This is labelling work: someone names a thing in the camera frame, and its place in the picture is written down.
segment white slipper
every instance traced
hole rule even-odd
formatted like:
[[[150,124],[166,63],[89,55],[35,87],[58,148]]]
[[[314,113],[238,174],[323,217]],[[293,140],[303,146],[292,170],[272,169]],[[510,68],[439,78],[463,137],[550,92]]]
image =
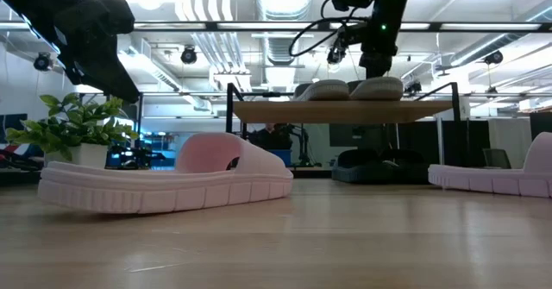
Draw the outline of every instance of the white slipper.
[[[348,100],[347,83],[341,80],[322,80],[298,85],[293,101]]]
[[[372,78],[349,82],[351,100],[391,100],[403,97],[404,87],[400,79],[393,77]]]

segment security camera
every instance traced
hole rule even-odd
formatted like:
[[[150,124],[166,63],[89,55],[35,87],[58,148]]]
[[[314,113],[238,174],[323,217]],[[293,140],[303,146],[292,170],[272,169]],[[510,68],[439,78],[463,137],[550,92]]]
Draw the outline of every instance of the security camera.
[[[34,60],[34,69],[41,72],[49,72],[52,70],[53,62],[50,59],[50,53],[38,53],[38,57]]]
[[[500,64],[502,60],[504,60],[504,55],[500,51],[496,51],[483,59],[483,61],[488,65]]]
[[[198,60],[198,55],[195,50],[196,47],[194,46],[185,46],[184,52],[182,53],[182,56],[180,56],[182,62],[186,65],[194,64]]]

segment black chair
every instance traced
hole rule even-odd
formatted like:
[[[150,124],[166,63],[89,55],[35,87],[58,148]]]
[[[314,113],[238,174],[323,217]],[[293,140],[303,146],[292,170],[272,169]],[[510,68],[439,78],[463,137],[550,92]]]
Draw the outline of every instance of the black chair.
[[[503,149],[483,149],[487,167],[511,169],[508,154]]]

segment pink slipper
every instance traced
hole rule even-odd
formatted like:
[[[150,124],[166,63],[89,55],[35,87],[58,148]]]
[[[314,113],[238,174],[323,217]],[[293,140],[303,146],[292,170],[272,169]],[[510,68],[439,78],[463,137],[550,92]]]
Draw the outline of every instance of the pink slipper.
[[[236,157],[239,164],[227,171]],[[59,162],[41,174],[40,199],[102,213],[154,213],[257,202],[287,196],[292,173],[276,155],[226,133],[197,134],[175,172],[110,171]]]
[[[477,192],[552,197],[552,134],[541,133],[531,144],[524,169],[479,169],[431,165],[430,183]]]

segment ceiling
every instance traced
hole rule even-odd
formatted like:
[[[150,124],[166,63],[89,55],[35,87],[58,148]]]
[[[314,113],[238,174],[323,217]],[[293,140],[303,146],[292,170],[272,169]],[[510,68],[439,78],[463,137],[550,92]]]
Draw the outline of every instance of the ceiling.
[[[128,0],[131,9],[137,21],[178,21],[175,14],[174,1],[178,0]],[[143,9],[144,2],[160,2],[158,9]],[[314,21],[319,16],[319,10],[323,0],[312,0],[310,5],[309,20]],[[552,0],[409,0],[404,21],[407,22],[512,22],[518,21],[521,17],[531,12],[535,7],[543,5],[552,6]],[[257,21],[260,20],[257,13],[255,0],[231,0],[232,15],[237,21]],[[326,16],[342,16],[342,12],[337,12],[331,5],[325,10]],[[370,9],[358,10],[357,16],[368,16]],[[9,19],[9,10],[0,4],[0,20]],[[308,47],[315,41],[318,41],[325,34],[314,34],[313,37],[301,40],[302,47]],[[149,42],[152,47],[152,57],[161,63],[174,77],[180,79],[183,87],[190,91],[212,91],[212,86],[208,82],[210,76],[210,64],[202,53],[198,53],[198,61],[194,65],[184,65],[180,60],[180,54],[184,45],[194,44],[194,40],[189,33],[161,33],[161,32],[140,32],[133,33],[132,42],[140,42],[141,39]],[[397,40],[398,57],[394,58],[392,70],[389,72],[392,76],[403,77],[411,69],[421,64],[423,61],[436,60],[438,54],[457,53],[475,42],[485,38],[487,34],[400,34]],[[251,33],[238,33],[238,40],[241,52],[246,63],[247,69],[251,72],[251,85],[262,86],[265,81],[265,58],[262,53],[262,39],[255,39]],[[510,46],[501,49],[505,56],[505,61],[498,66],[491,66],[490,74],[487,74],[485,64],[471,64],[453,70],[453,76],[456,79],[459,76],[465,77],[466,90],[484,91],[489,83],[512,79],[530,72],[551,59],[552,50],[546,47],[552,38],[550,35],[528,35],[523,39],[512,43]],[[296,64],[297,71],[292,81],[289,81],[292,89],[293,85],[311,82],[312,79],[341,79],[344,81],[362,79],[364,69],[358,67],[358,60],[361,56],[360,47],[352,46],[350,53],[342,61],[340,69],[337,72],[330,72],[325,64],[326,47],[330,42],[326,42],[316,49],[315,55],[306,54],[298,59]],[[41,49],[46,49],[45,45],[35,39],[31,34],[12,33],[9,35],[9,46],[12,52],[24,54],[33,57]],[[538,53],[531,53],[539,48],[543,48]],[[139,88],[147,91],[163,91],[163,87],[155,78],[145,72],[140,66],[127,64],[131,77]],[[419,79],[424,90],[429,90],[436,84],[441,83],[442,79],[435,75],[431,70],[421,72],[416,77],[407,76],[408,79]],[[529,89],[533,85],[547,85],[552,83],[552,71],[545,72],[534,79],[527,79],[516,86],[517,91],[523,91],[525,87]]]

